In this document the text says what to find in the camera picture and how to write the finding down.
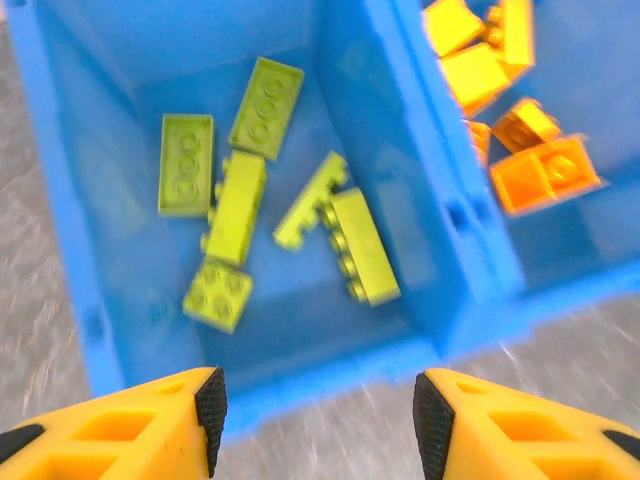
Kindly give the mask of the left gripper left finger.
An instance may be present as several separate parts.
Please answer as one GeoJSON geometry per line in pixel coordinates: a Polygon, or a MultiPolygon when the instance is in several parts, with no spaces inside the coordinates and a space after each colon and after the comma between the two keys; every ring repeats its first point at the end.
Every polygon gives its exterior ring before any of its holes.
{"type": "Polygon", "coordinates": [[[210,479],[224,371],[199,367],[25,420],[1,435],[4,479],[210,479]]]}

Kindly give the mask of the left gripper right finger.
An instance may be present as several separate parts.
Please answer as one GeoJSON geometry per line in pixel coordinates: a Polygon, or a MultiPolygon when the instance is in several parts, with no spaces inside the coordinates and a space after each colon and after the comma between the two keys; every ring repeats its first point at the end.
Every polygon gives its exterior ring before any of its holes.
{"type": "Polygon", "coordinates": [[[445,368],[417,375],[427,479],[636,479],[639,434],[614,420],[445,368]]]}

